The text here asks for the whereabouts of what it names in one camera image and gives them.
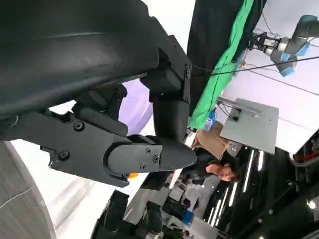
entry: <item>dark jacket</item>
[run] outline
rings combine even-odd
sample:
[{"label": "dark jacket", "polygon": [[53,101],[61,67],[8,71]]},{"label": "dark jacket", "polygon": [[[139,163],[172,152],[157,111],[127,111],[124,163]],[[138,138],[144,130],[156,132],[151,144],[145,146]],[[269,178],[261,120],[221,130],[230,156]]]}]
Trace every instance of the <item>dark jacket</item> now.
[{"label": "dark jacket", "polygon": [[197,162],[187,168],[183,169],[184,179],[192,179],[198,182],[205,180],[207,177],[213,175],[212,173],[206,172],[206,167],[210,164],[225,165],[229,163],[230,166],[236,164],[236,158],[231,156],[227,151],[224,152],[223,157],[219,161],[215,156],[203,148],[197,148],[194,150],[197,156]]}]

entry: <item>black fabric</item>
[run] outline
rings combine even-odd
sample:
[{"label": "black fabric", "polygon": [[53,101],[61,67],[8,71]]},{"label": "black fabric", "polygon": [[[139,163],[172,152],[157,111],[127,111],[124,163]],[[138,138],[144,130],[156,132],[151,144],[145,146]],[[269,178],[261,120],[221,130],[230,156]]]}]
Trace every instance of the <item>black fabric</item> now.
[{"label": "black fabric", "polygon": [[241,37],[233,60],[236,61],[238,57],[242,54],[242,52],[247,48],[252,32],[255,29],[259,21],[259,18],[261,17],[261,13],[265,7],[266,2],[267,0],[254,0],[254,4],[245,24],[243,36]]},{"label": "black fabric", "polygon": [[197,162],[194,165],[185,168],[182,172],[183,178],[192,179],[193,184],[202,184],[207,177],[213,175],[206,171],[206,167],[210,164],[225,165],[228,163],[233,171],[238,168],[238,160],[231,156],[227,150],[224,152],[220,161],[203,148],[196,149],[195,153]]},{"label": "black fabric", "polygon": [[[187,55],[193,64],[214,69],[229,46],[235,18],[244,0],[197,0],[189,33]],[[255,0],[248,16],[243,37],[233,60],[247,47],[261,14],[261,0]],[[192,115],[208,82],[210,72],[193,67],[190,81],[190,115]]]},{"label": "black fabric", "polygon": [[183,170],[183,174],[189,175],[188,179],[202,180],[212,175],[212,173],[206,172],[206,167],[210,164],[220,165],[219,160],[213,156],[210,152],[203,148],[195,150],[197,156],[197,162]]}]

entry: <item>screw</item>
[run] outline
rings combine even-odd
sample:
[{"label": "screw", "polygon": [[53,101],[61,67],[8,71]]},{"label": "screw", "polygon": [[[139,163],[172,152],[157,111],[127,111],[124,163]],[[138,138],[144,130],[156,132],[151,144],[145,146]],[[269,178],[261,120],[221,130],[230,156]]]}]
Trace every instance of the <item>screw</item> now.
[{"label": "screw", "polygon": [[153,157],[153,162],[154,162],[154,163],[157,163],[157,162],[159,161],[159,159],[160,159],[160,157],[159,157],[158,155],[155,155],[155,156]]},{"label": "screw", "polygon": [[61,161],[65,161],[65,160],[67,160],[69,157],[70,157],[70,153],[69,153],[69,151],[67,151],[67,150],[63,150],[63,151],[61,151],[61,152],[58,154],[58,158],[59,158]]},{"label": "screw", "polygon": [[82,121],[76,121],[73,125],[75,131],[82,131],[84,129],[84,123]]},{"label": "screw", "polygon": [[144,170],[144,169],[146,169],[146,168],[147,168],[147,166],[146,166],[146,164],[144,164],[144,163],[140,166],[140,169],[141,169],[141,170]]},{"label": "screw", "polygon": [[186,69],[186,77],[188,79],[190,78],[190,69],[189,68]]}]

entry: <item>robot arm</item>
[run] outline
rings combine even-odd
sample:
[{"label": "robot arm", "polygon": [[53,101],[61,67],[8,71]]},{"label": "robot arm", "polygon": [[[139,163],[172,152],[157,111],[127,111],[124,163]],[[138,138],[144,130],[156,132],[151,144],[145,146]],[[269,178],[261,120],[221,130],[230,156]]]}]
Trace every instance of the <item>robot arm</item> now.
[{"label": "robot arm", "polygon": [[[6,44],[0,46],[1,140],[38,144],[50,153],[50,168],[118,187],[129,184],[130,173],[196,162],[183,144],[191,62],[143,2],[21,4],[19,14],[16,2],[0,10],[20,17],[0,21],[8,22],[2,27]],[[126,137],[127,126],[108,114],[108,95],[136,78],[150,89],[156,136]],[[71,99],[77,102],[72,113],[48,109]],[[121,100],[111,107],[118,110]]]},{"label": "robot arm", "polygon": [[309,38],[319,37],[319,21],[316,16],[304,15],[300,18],[292,38],[268,37],[267,33],[255,34],[250,49],[257,48],[270,56],[278,64],[276,67],[282,76],[294,73],[298,56],[304,56],[310,46]]}]

